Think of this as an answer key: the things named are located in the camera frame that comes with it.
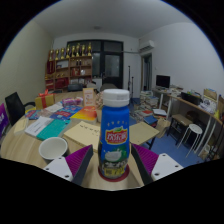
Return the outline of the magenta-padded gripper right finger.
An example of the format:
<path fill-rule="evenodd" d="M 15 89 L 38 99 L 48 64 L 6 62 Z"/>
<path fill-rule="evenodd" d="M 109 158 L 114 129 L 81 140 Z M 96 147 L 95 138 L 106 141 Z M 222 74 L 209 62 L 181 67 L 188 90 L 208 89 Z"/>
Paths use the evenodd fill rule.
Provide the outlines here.
<path fill-rule="evenodd" d="M 145 185 L 182 169 L 182 166 L 168 154 L 156 154 L 136 144 L 131 145 L 131 154 Z"/>

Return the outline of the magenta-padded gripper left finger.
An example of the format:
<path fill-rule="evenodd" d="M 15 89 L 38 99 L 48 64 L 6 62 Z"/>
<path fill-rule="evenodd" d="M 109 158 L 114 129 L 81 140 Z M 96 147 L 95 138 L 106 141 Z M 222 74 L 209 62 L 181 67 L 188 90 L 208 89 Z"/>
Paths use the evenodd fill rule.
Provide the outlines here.
<path fill-rule="evenodd" d="M 66 157 L 54 159 L 44 170 L 76 185 L 81 185 L 92 156 L 93 146 L 88 145 Z"/>

